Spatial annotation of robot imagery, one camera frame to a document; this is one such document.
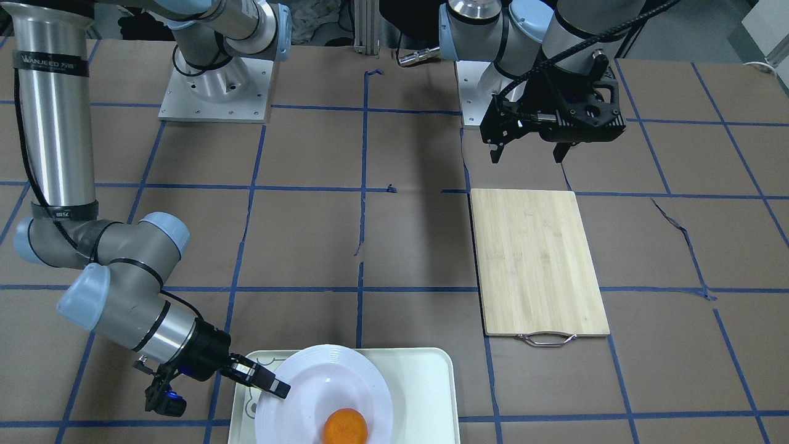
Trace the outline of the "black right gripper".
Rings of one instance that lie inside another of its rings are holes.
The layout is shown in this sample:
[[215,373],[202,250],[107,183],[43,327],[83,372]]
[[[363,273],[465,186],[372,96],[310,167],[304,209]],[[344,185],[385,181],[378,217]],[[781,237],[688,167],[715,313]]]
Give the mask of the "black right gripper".
[[230,353],[230,342],[231,336],[227,332],[197,319],[185,348],[178,352],[172,363],[161,364],[154,371],[145,365],[143,359],[135,362],[137,370],[153,376],[152,383],[145,390],[145,410],[162,416],[182,416],[188,402],[175,393],[170,382],[177,376],[204,382],[216,372],[236,383],[286,399],[291,386],[256,361]]

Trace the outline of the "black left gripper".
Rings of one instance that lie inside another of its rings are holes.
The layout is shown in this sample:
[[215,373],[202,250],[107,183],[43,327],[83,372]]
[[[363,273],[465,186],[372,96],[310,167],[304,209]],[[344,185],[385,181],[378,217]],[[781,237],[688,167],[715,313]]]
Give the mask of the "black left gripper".
[[555,142],[553,157],[561,164],[575,144],[613,141],[627,126],[610,59],[595,57],[586,73],[545,68],[525,82],[515,101],[495,96],[480,132],[493,164],[501,160],[506,144],[530,133]]

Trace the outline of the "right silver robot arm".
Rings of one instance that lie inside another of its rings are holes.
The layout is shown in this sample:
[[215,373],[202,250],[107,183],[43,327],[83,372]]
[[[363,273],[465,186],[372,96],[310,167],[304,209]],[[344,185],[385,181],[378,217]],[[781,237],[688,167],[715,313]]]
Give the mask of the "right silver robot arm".
[[190,240],[168,213],[137,224],[98,217],[91,138],[86,33],[93,1],[3,1],[12,18],[14,106],[32,214],[12,237],[31,263],[77,269],[57,303],[64,318],[138,352],[139,371],[152,376],[145,410],[178,417],[187,402],[171,382],[214,374],[284,399],[290,386],[245,356],[231,353],[231,336],[194,306],[164,290]]

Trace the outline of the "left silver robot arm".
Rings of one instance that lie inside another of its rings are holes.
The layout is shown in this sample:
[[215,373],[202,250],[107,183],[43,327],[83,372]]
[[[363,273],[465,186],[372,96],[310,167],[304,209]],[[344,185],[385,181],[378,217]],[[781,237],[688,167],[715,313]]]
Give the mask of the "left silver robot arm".
[[472,105],[482,143],[498,163],[511,141],[536,133],[553,142],[555,162],[581,143],[611,142],[628,124],[613,59],[628,31],[555,62],[518,83],[541,62],[622,25],[643,1],[447,1],[438,9],[441,56],[484,63]]

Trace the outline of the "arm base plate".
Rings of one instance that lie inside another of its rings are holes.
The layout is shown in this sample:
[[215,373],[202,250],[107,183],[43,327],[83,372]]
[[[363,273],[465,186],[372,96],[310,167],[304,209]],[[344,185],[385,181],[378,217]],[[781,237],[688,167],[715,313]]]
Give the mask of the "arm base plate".
[[482,61],[457,61],[456,77],[462,126],[477,130],[493,94],[500,93],[512,79],[499,73],[493,63]]
[[180,123],[265,123],[276,63],[233,58],[201,75],[180,53],[158,117]]

